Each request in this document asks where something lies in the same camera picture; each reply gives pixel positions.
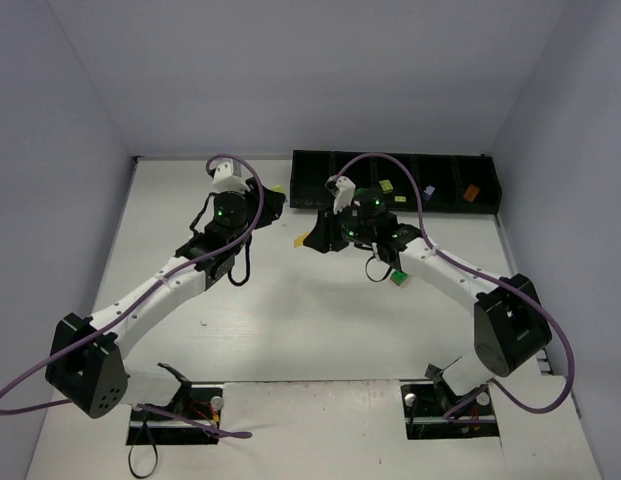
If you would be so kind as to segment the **black compartment tray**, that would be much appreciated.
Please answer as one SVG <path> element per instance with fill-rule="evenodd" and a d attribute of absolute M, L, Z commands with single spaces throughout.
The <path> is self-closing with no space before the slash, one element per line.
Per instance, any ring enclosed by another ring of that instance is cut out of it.
<path fill-rule="evenodd" d="M 313 210 L 329 206 L 332 196 L 325 187 L 326 180 L 358 155 L 347 151 L 295 150 L 290 179 L 291 206 Z M 499 212 L 502 188 L 490 156 L 395 153 L 393 157 L 396 162 L 378 157 L 362 159 L 349 167 L 345 175 L 359 189 L 381 189 L 379 181 L 389 180 L 394 191 L 382 192 L 391 210 L 417 209 L 417 198 L 409 181 L 413 178 L 419 186 L 425 212 L 487 215 Z M 466 203 L 462 196 L 470 184 L 481 191 L 473 203 Z M 426 200 L 423 191 L 429 185 L 435 187 L 435 193 Z M 395 196 L 405 196 L 407 202 L 395 202 Z"/>

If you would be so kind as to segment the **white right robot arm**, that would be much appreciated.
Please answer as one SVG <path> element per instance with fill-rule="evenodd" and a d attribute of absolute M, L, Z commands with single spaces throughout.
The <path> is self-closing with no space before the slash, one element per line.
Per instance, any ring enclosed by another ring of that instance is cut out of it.
<path fill-rule="evenodd" d="M 340 177 L 328 189 L 333 204 L 319 212 L 304 246 L 322 254 L 349 245 L 368 251 L 390 271 L 425 281 L 472 315 L 471 351 L 431 376 L 448 394 L 460 398 L 493 377 L 509 376 L 549 343 L 547 320 L 521 298 L 537 297 L 527 277 L 517 274 L 495 285 L 475 267 L 456 268 L 456 258 L 428 245 L 418 227 L 398 221 L 379 188 L 356 190 Z"/>

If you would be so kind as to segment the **right base mount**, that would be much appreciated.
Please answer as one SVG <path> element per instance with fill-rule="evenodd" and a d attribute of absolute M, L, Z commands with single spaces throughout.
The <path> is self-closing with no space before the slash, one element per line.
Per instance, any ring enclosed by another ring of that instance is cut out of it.
<path fill-rule="evenodd" d="M 400 384 L 408 440 L 450 440 L 499 437 L 492 398 L 482 387 L 472 400 L 455 396 L 442 383 Z"/>

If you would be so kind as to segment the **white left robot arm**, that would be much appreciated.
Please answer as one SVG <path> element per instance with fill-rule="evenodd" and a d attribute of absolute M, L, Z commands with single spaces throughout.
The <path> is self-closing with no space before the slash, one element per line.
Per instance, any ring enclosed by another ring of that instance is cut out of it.
<path fill-rule="evenodd" d="M 164 407 L 184 400 L 190 382 L 176 369 L 160 363 L 136 371 L 126 357 L 174 310 L 227 276 L 251 242 L 249 229 L 277 221 L 285 201 L 253 178 L 236 191 L 210 194 L 204 207 L 211 220 L 203 228 L 190 224 L 191 238 L 150 279 L 109 307 L 58 323 L 46 380 L 92 419 L 119 404 Z"/>

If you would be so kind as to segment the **yellow curved lego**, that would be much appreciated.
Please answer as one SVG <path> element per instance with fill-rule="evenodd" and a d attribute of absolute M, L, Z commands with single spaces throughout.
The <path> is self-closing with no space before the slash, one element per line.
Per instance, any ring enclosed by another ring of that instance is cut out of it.
<path fill-rule="evenodd" d="M 303 246 L 303 242 L 305 240 L 306 236 L 305 235 L 300 235 L 298 236 L 295 240 L 294 240 L 294 247 L 295 248 L 299 248 Z"/>

